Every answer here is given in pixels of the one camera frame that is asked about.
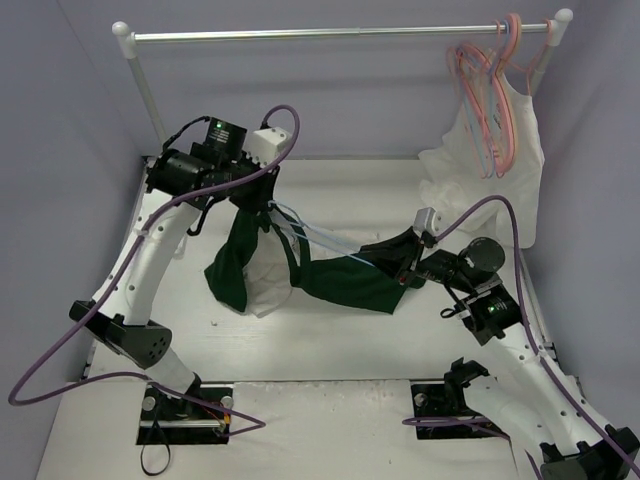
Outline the blue plastic hanger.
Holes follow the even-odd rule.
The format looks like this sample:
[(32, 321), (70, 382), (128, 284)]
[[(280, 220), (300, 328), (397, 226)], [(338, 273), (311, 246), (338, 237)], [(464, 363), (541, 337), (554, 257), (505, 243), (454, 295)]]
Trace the blue plastic hanger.
[(377, 236), (351, 230), (331, 230), (312, 225), (288, 205), (270, 200), (267, 205), (271, 208), (273, 222), (289, 237), (295, 238), (299, 258), (302, 258), (302, 247), (309, 248), (311, 260), (329, 260), (334, 258), (349, 258), (358, 263), (373, 266), (359, 254), (360, 247), (367, 240), (376, 240)]

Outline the white and green t-shirt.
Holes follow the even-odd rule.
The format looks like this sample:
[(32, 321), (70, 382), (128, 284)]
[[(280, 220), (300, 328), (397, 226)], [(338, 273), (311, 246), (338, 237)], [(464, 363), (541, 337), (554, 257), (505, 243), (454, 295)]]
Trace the white and green t-shirt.
[(243, 315), (265, 317), (281, 308), (298, 289), (331, 304), (391, 314), (405, 292), (425, 281), (401, 284), (375, 266), (349, 258), (311, 260), (309, 248), (299, 258), (295, 238), (263, 213), (236, 213), (226, 242), (204, 277), (214, 298)]

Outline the pink plastic hanger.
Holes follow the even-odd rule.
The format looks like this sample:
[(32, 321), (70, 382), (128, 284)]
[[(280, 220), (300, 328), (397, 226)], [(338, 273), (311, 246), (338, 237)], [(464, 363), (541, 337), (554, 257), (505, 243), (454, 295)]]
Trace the pink plastic hanger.
[(512, 103), (507, 93), (506, 81), (503, 79), (505, 68), (511, 57), (517, 52), (522, 34), (522, 22), (519, 15), (510, 13), (496, 23), (497, 44), (492, 49), (484, 50), (490, 62), (488, 79), (490, 81), (491, 107), (489, 126), (493, 132), (500, 153), (496, 155), (496, 174), (491, 178), (502, 178), (514, 165), (517, 152), (517, 131)]

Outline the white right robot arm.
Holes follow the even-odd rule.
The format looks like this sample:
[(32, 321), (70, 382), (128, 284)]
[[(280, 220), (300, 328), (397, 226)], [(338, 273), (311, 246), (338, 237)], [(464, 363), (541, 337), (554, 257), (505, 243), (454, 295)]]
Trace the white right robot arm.
[(407, 230), (358, 253), (401, 284), (419, 278), (442, 285), (453, 301), (442, 317), (460, 318), (524, 395), (508, 393), (481, 363), (458, 359), (443, 376), (449, 409), (495, 424), (537, 463), (543, 479), (624, 479), (637, 472), (638, 437), (598, 414), (544, 351), (498, 274), (505, 262), (499, 243), (480, 237), (454, 254), (438, 248), (430, 233)]

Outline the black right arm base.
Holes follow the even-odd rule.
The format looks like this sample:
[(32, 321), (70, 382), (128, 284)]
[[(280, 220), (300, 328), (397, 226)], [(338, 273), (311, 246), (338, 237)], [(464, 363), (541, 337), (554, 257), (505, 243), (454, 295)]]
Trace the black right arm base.
[(455, 360), (441, 380), (412, 382), (413, 415), (402, 424), (415, 429), (418, 440), (479, 440), (510, 438), (493, 421), (471, 409), (464, 399), (464, 388), (472, 380), (489, 375), (475, 360)]

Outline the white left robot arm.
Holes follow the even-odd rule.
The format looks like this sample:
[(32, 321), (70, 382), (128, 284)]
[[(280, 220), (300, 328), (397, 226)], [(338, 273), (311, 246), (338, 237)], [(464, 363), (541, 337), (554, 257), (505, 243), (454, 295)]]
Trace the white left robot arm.
[(279, 165), (299, 136), (267, 119), (253, 132), (211, 116), (202, 120), (205, 139), (189, 152), (175, 148), (176, 136), (165, 141), (109, 277), (91, 299), (70, 309), (71, 319), (96, 340), (169, 389), (164, 408), (180, 420), (199, 409), (200, 379), (172, 349), (171, 330), (152, 319), (159, 286), (183, 239), (196, 235), (213, 206), (230, 201), (252, 214), (267, 210)]

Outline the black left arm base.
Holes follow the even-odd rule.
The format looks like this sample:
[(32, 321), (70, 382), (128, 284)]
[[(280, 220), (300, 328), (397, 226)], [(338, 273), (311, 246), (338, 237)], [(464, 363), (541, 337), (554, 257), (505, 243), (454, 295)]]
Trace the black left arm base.
[(148, 385), (141, 402), (136, 445), (140, 447), (142, 473), (158, 477), (172, 463), (176, 446), (218, 446), (229, 443), (231, 416), (221, 407), (234, 404), (230, 386), (203, 386), (202, 399), (209, 407), (172, 397)]

